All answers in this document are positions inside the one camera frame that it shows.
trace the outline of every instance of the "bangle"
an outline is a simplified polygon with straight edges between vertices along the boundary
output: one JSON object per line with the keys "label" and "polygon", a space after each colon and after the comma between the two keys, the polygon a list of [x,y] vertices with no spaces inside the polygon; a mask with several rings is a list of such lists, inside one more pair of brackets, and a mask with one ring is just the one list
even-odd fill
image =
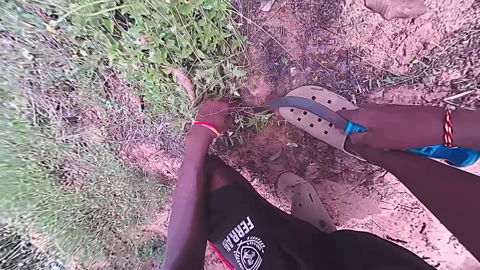
{"label": "bangle", "polygon": [[453,147],[453,125],[452,125],[452,110],[446,109],[445,118],[445,146]]}
{"label": "bangle", "polygon": [[193,124],[194,124],[194,125],[202,125],[202,126],[208,128],[209,130],[213,131],[213,132],[216,134],[216,137],[217,137],[217,138],[220,136],[220,132],[218,131],[218,129],[215,128],[214,126],[212,126],[212,125],[209,124],[209,123],[195,121],[195,122],[193,122]]}

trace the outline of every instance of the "wrist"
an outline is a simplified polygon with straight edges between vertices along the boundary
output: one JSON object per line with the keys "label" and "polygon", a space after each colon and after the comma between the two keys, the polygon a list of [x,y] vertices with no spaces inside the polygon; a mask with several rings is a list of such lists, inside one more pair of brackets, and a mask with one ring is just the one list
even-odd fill
{"label": "wrist", "polygon": [[216,134],[209,130],[208,128],[201,125],[192,125],[190,131],[187,134],[185,139],[186,145],[188,146],[198,146],[205,147],[208,149],[208,146],[213,142],[213,139],[216,138]]}

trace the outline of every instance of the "braided wrist band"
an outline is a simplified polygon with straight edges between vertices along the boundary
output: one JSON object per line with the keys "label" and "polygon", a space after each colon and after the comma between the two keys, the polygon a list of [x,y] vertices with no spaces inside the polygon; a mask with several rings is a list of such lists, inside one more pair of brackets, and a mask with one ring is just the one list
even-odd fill
{"label": "braided wrist band", "polygon": [[453,147],[453,125],[452,125],[452,110],[446,109],[445,118],[445,146]]}

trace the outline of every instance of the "sandy soil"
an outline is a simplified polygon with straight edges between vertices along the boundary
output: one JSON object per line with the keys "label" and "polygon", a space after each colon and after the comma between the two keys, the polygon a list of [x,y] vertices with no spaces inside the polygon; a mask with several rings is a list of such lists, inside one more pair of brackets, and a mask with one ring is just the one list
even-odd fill
{"label": "sandy soil", "polygon": [[[275,38],[263,31],[252,37],[257,28],[242,21],[243,34],[252,42],[243,104],[263,105],[304,85],[327,87],[358,106],[366,102],[445,106],[445,97],[476,90],[480,80],[478,4],[473,0],[424,3],[430,8],[427,14],[388,21],[361,0],[277,1],[269,12],[258,10],[259,0],[240,2],[242,12],[259,25],[272,16],[264,29]],[[393,87],[375,86],[389,76],[403,81],[395,81]],[[479,93],[476,90],[453,103],[477,109]],[[280,156],[269,161],[278,152]],[[178,160],[172,161],[154,145],[126,147],[124,153],[150,173],[175,178]],[[281,173],[293,171],[314,184],[339,229],[374,233],[440,270],[480,269],[480,263],[393,175],[291,124],[274,123],[244,145],[221,154],[285,212],[290,207],[276,195],[276,181]],[[480,175],[478,163],[468,169]],[[167,224],[168,215],[163,213],[144,231],[166,235]],[[205,268],[224,269],[210,248]]]}

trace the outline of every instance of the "blade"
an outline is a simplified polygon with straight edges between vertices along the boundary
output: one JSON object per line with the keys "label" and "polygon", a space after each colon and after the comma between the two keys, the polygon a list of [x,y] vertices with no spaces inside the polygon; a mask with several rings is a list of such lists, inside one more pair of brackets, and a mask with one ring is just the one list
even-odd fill
{"label": "blade", "polygon": [[345,118],[338,115],[333,110],[328,107],[306,98],[299,97],[281,97],[271,99],[267,102],[267,105],[270,109],[276,109],[280,107],[294,107],[302,110],[311,112],[318,117],[332,123],[335,125],[335,128],[346,129],[348,121]]}

